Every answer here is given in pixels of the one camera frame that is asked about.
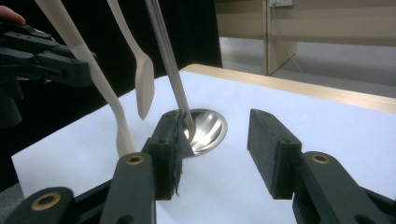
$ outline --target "wooden spoon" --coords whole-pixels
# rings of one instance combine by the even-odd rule
[[[137,45],[122,15],[117,0],[107,0],[122,34],[136,57],[136,74],[134,79],[137,111],[145,119],[154,97],[154,66],[150,57]]]
[[[98,63],[93,58],[91,51],[85,44],[76,25],[67,13],[61,0],[35,0],[49,21],[58,31],[66,45],[73,52],[78,60],[87,62],[90,65],[92,82],[99,92],[102,93],[117,120],[117,151],[122,157],[126,154],[135,152],[134,143],[128,130],[125,114],[117,95],[108,84],[105,75]]]

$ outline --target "white paper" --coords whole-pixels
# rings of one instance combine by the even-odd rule
[[[181,77],[190,108],[220,112],[229,130],[213,151],[184,160],[180,197],[157,203],[159,224],[295,223],[291,201],[271,198],[247,151],[251,108],[274,114],[303,142],[304,152],[334,156],[359,185],[395,198],[395,114],[193,73]],[[120,98],[138,150],[161,115],[177,109],[167,77],[155,82],[144,121],[134,91]],[[24,196],[54,186],[79,195],[110,179],[118,159],[116,131],[105,106],[14,155]]]

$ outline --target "table surface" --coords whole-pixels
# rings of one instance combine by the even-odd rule
[[[157,202],[159,224],[295,222],[291,201],[271,198],[247,151],[251,108],[274,114],[303,142],[303,152],[328,153],[361,186],[395,197],[395,99],[198,64],[181,78],[190,108],[218,111],[229,129],[217,148],[184,160],[180,196]],[[167,77],[155,85],[145,120],[137,115],[134,91],[120,98],[136,148],[162,114],[177,108]],[[107,181],[118,160],[116,130],[104,106],[14,155],[23,194],[64,186],[79,195]]]

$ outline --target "stainless steel bowl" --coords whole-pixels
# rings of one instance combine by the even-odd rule
[[[195,156],[202,155],[216,146],[224,139],[227,133],[227,121],[216,111],[209,109],[193,109],[191,116],[195,124],[195,135],[190,140],[190,145]],[[187,139],[189,131],[184,131]]]

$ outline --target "utensil handle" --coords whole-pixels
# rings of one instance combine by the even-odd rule
[[[166,31],[165,22],[163,21],[163,14],[161,13],[160,4],[158,0],[145,0],[148,8],[148,14],[151,18],[151,23],[154,27],[154,33],[157,37],[158,45],[160,47],[161,55],[163,56],[163,63],[165,65],[166,73],[171,81],[172,89],[176,97],[178,108],[187,116],[184,123],[189,130],[194,130],[194,122],[192,120],[189,105],[187,103],[186,94],[181,83],[180,74],[177,69],[177,63],[174,52],[172,50],[171,42]]]
[[[136,58],[140,58],[142,54],[144,54],[143,50],[139,47],[139,45],[136,43],[134,40],[134,37],[131,34],[131,31],[129,30],[128,24],[126,23],[122,11],[120,8],[120,4],[117,0],[107,0],[108,5],[110,6],[111,12],[113,13],[114,18],[116,19],[116,22],[118,26],[121,29],[121,32],[128,43],[129,47],[132,49],[134,52],[134,56]]]
[[[76,35],[79,34],[77,27],[70,25],[74,23],[61,1],[35,0],[35,2],[47,16],[69,48],[75,48],[85,44],[81,35]]]

